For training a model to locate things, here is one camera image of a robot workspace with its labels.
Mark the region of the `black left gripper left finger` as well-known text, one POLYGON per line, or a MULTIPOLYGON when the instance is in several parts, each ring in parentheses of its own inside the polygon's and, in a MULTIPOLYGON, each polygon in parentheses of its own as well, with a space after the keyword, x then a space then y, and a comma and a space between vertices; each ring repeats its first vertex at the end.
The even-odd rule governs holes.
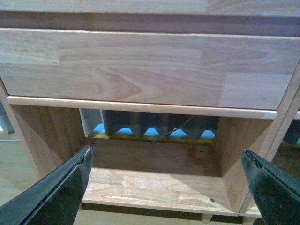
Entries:
POLYGON ((85 146, 65 163, 0 208, 2 225, 72 225, 93 163, 85 146))

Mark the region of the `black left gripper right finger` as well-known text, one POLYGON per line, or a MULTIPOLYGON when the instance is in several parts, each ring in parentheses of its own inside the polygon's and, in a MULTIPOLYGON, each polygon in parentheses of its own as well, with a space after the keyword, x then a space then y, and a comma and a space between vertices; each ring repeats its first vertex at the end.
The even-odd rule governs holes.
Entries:
POLYGON ((249 149, 241 155, 248 188, 267 225, 300 223, 300 181, 249 149))

